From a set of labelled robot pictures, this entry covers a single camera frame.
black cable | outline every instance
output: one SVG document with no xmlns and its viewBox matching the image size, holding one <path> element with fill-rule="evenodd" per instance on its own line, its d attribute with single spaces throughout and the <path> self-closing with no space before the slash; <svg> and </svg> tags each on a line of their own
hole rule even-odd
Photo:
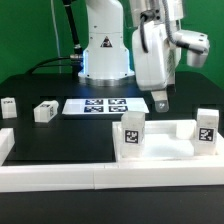
<svg viewBox="0 0 224 224">
<path fill-rule="evenodd" d="M 142 49 L 145 53 L 149 53 L 146 40 L 145 40 L 145 29 L 144 29 L 144 24 L 145 24 L 145 17 L 143 16 L 141 18 L 140 22 L 140 37 L 141 37 L 141 44 L 142 44 Z"/>
<path fill-rule="evenodd" d="M 25 74 L 32 74 L 33 71 L 35 71 L 38 67 L 45 65 L 47 63 L 54 62 L 54 61 L 62 61 L 62 60 L 71 60 L 71 58 L 70 57 L 59 57 L 59 58 L 51 58 L 51 59 L 41 61 L 40 63 L 36 64 L 34 67 L 27 70 L 25 72 Z"/>
<path fill-rule="evenodd" d="M 145 22 L 150 22 L 155 18 L 155 13 L 153 10 L 147 10 L 141 13 L 141 20 L 140 20 L 140 36 L 141 36 L 141 43 L 142 49 L 145 53 L 149 53 L 146 39 L 145 39 Z"/>
<path fill-rule="evenodd" d="M 33 75 L 33 72 L 35 70 L 39 69 L 39 68 L 50 68 L 50 67 L 58 67 L 58 66 L 62 66 L 62 67 L 72 67 L 72 66 L 75 66 L 75 65 L 76 65 L 75 63 L 72 63 L 72 64 L 64 64 L 64 65 L 40 65 L 40 66 L 37 66 L 37 67 L 33 68 L 32 73 L 29 73 L 29 75 Z"/>
<path fill-rule="evenodd" d="M 70 30 L 71 30 L 71 34 L 72 34 L 72 40 L 73 40 L 73 44 L 74 44 L 74 53 L 82 54 L 83 50 L 79 43 L 78 33 L 76 30 L 74 16 L 73 16 L 72 8 L 71 8 L 71 4 L 73 1 L 72 0 L 62 0 L 62 2 L 65 7 L 65 11 L 67 14 L 67 18 L 68 18 L 68 22 L 69 22 L 69 26 L 70 26 Z"/>
</svg>

marker sheet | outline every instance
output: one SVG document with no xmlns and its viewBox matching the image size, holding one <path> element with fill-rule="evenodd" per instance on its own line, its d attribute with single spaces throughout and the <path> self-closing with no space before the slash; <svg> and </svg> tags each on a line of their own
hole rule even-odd
<svg viewBox="0 0 224 224">
<path fill-rule="evenodd" d="M 68 99 L 62 114 L 121 114 L 125 111 L 149 113 L 143 98 Z"/>
</svg>

white base platform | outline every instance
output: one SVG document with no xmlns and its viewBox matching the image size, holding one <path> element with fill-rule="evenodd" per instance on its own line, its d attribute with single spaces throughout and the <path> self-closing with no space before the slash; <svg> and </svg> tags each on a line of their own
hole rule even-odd
<svg viewBox="0 0 224 224">
<path fill-rule="evenodd" d="M 167 122 L 174 127 L 178 121 Z M 115 150 L 119 125 L 113 123 Z M 223 138 L 218 135 L 217 155 L 194 156 L 189 149 L 177 150 L 175 157 L 170 148 L 164 157 L 149 147 L 137 159 L 119 159 L 116 151 L 116 163 L 0 167 L 0 192 L 224 184 Z"/>
</svg>

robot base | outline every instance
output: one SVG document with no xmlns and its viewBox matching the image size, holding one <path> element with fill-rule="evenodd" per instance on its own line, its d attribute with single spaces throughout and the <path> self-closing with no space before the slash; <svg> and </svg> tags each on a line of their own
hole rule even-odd
<svg viewBox="0 0 224 224">
<path fill-rule="evenodd" d="M 79 76 L 79 82 L 93 86 L 121 86 L 135 82 L 135 75 L 129 75 L 121 79 L 91 79 L 86 76 Z"/>
</svg>

robot logo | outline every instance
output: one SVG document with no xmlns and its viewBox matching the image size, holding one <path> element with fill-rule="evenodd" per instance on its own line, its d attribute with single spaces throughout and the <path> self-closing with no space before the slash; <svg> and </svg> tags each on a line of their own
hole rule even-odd
<svg viewBox="0 0 224 224">
<path fill-rule="evenodd" d="M 101 44 L 101 47 L 113 47 L 108 36 L 105 37 L 103 43 Z"/>
</svg>

